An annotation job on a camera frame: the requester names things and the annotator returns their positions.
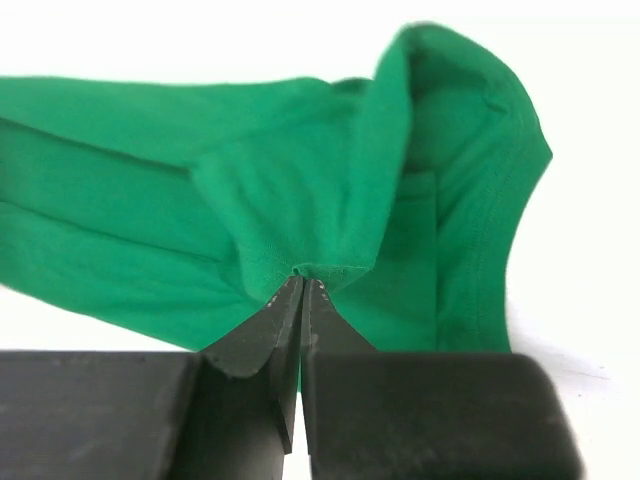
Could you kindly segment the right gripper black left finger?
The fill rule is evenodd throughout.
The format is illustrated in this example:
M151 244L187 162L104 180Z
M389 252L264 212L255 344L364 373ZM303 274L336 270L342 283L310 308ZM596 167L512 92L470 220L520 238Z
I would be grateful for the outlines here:
M5 479L279 479L301 277L198 352L5 351Z

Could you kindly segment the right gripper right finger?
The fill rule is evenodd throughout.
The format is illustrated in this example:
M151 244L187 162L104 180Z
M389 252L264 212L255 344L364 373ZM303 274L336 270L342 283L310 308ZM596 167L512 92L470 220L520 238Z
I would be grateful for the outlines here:
M554 386L520 354L381 352L306 283L301 379L315 479L578 479Z

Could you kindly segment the green t shirt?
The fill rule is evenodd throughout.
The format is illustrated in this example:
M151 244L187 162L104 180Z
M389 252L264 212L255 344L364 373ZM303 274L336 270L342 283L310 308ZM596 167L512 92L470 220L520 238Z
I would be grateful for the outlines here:
M386 351L510 348L505 274L552 158L518 77L439 25L370 78L1 81L1 281L190 350L292 275Z

